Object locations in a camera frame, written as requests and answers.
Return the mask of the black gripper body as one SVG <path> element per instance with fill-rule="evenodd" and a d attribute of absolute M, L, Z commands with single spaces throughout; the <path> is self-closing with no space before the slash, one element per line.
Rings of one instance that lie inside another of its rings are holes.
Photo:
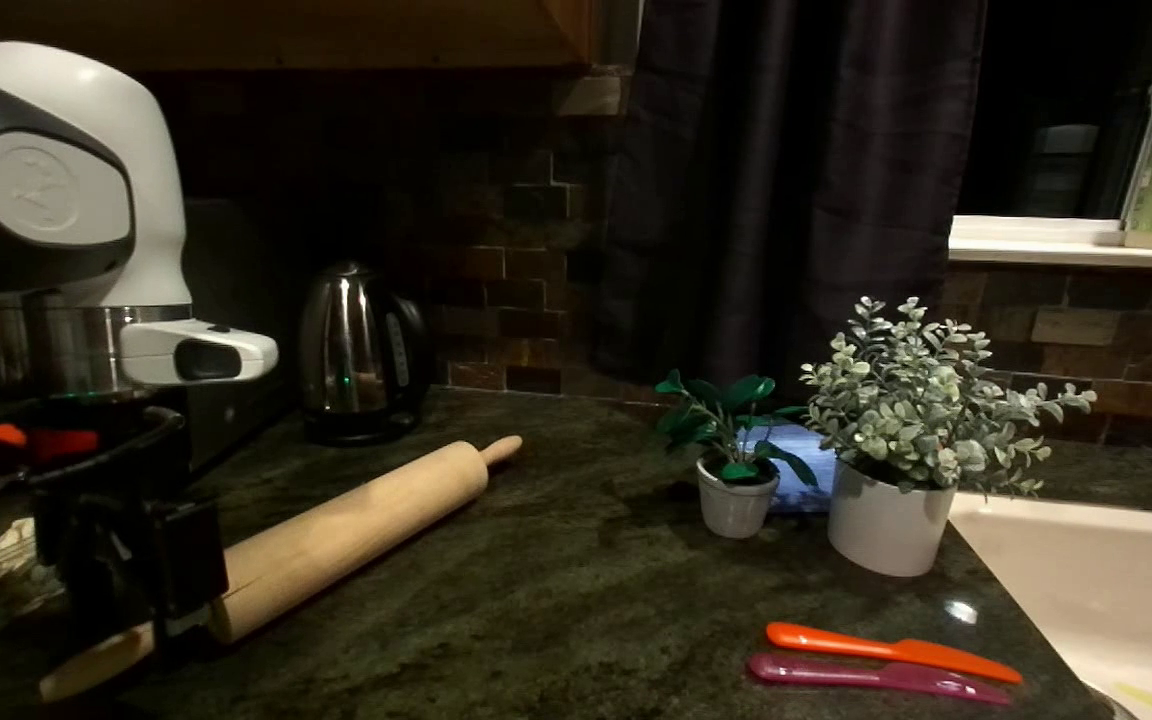
<path fill-rule="evenodd" d="M 170 558 L 190 527 L 189 426 L 163 403 L 0 403 L 0 545 Z"/>

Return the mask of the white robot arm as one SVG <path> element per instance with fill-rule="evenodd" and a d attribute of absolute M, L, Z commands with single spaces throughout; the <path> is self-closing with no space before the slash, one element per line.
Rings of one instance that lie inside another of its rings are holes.
<path fill-rule="evenodd" d="M 257 381 L 264 337 L 190 312 L 183 194 L 154 97 L 121 69 L 0 41 L 0 482 L 89 641 L 174 637 L 222 598 L 214 512 L 189 493 L 166 387 Z"/>

